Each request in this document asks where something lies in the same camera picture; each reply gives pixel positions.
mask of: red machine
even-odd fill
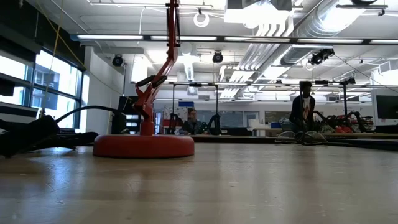
[[[166,4],[166,6],[169,7],[167,9],[167,29],[169,30],[169,49],[167,51],[167,60],[156,76],[148,77],[136,84],[136,92],[139,99],[134,104],[134,107],[144,117],[144,121],[141,123],[140,128],[140,134],[142,136],[151,136],[155,134],[152,111],[155,96],[159,90],[159,86],[166,80],[167,75],[172,69],[174,63],[177,61],[177,47],[179,47],[179,40],[177,40],[177,32],[179,34],[177,1],[178,0],[170,0],[170,4]],[[142,92],[139,87],[142,87],[149,82],[150,84],[145,92]]]
[[[107,135],[98,136],[94,142],[93,155],[103,157],[124,158],[170,158],[191,156],[194,154],[194,142],[188,136],[154,136],[153,104],[161,84],[167,79],[171,68],[177,61],[177,47],[179,47],[178,0],[170,0],[166,4],[167,29],[169,31],[169,49],[167,60],[157,75],[153,75],[137,82],[138,100],[135,109],[144,117],[141,122],[140,136]],[[139,87],[148,85],[145,91]]]

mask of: cord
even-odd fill
[[[139,16],[139,32],[138,35],[141,35],[141,27],[142,27],[142,14],[144,13],[145,8],[141,10],[141,15]]]
[[[61,24],[63,21],[63,0],[61,1],[61,18],[60,18],[60,23],[58,25],[58,29],[57,29],[57,35],[55,37],[55,44],[54,44],[54,49],[53,49],[53,53],[52,53],[52,59],[51,59],[51,65],[50,65],[50,71],[49,71],[49,75],[47,78],[50,78],[51,76],[51,71],[52,71],[52,65],[54,63],[54,57],[55,57],[55,52],[57,51],[57,46],[58,46],[58,38],[60,37],[60,29],[61,29]],[[42,105],[42,111],[40,112],[40,116],[39,117],[43,117],[44,116],[44,108],[45,108],[45,102],[47,101],[47,93],[49,92],[49,79],[47,79],[47,84],[45,86],[45,92],[44,92],[44,97],[43,97],[43,105]]]
[[[107,106],[84,106],[84,107],[81,107],[81,108],[74,109],[73,111],[67,112],[66,114],[64,114],[60,118],[56,119],[55,122],[59,123],[63,119],[65,119],[66,117],[68,117],[69,115],[71,115],[73,113],[76,113],[76,112],[81,111],[81,110],[88,110],[88,109],[100,109],[100,110],[111,111],[113,113],[121,113],[118,109],[109,108]]]
[[[335,54],[335,56],[336,56],[336,58],[340,59],[342,62],[344,62],[345,64],[347,64],[348,66],[350,66],[353,70],[356,70],[357,72],[359,72],[360,74],[362,74],[362,75],[364,75],[365,77],[369,78],[370,80],[374,81],[375,83],[379,84],[380,86],[383,86],[383,87],[385,87],[385,88],[387,88],[387,89],[389,89],[389,90],[391,90],[391,91],[394,91],[394,92],[398,93],[397,90],[395,90],[395,89],[393,89],[393,88],[389,88],[388,86],[385,86],[385,85],[379,83],[378,81],[376,81],[376,80],[374,80],[373,78],[371,78],[369,75],[365,75],[363,72],[359,71],[357,68],[354,68],[352,65],[350,65],[350,64],[349,64],[348,62],[346,62],[345,60],[341,59],[341,58],[340,58],[339,56],[337,56],[336,54]]]

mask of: security camera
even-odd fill
[[[213,62],[214,63],[221,63],[221,62],[223,62],[223,60],[224,60],[224,57],[221,54],[221,52],[220,51],[216,51],[214,53],[214,56],[213,56]]]
[[[123,58],[121,54],[116,54],[112,60],[112,64],[115,67],[120,67],[123,64]]]

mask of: fluorescent light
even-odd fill
[[[372,40],[371,44],[398,44],[398,40]]]
[[[148,4],[148,3],[102,3],[102,2],[89,2],[92,6],[117,6],[117,7],[143,7],[143,8],[161,8],[167,9],[165,4]],[[179,8],[184,9],[213,9],[212,5],[200,5],[200,4],[180,4]]]
[[[181,36],[181,40],[191,40],[191,41],[215,41],[215,40],[217,40],[217,37]]]
[[[242,42],[290,42],[289,38],[270,38],[270,37],[225,37],[225,41],[242,41]]]
[[[235,86],[235,85],[248,85],[248,84],[246,84],[246,83],[215,83],[215,85]]]
[[[167,36],[151,36],[151,40],[167,40],[169,37]]]
[[[332,45],[294,44],[293,48],[333,49]]]
[[[150,37],[151,40],[168,40],[168,36],[155,35]],[[216,41],[217,37],[208,37],[208,36],[181,36],[180,40],[184,41]]]
[[[141,35],[77,35],[80,40],[142,40]]]
[[[360,44],[362,39],[299,39],[298,43]]]

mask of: seated man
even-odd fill
[[[197,120],[197,111],[195,109],[192,109],[188,112],[188,121],[184,122],[184,124],[182,125],[182,128],[180,129],[180,134],[208,134],[208,131],[203,130],[203,127],[206,124]]]
[[[292,123],[292,131],[294,132],[313,130],[315,99],[311,96],[311,87],[311,82],[300,82],[302,99],[300,100],[300,96],[298,96],[293,100],[289,120]]]

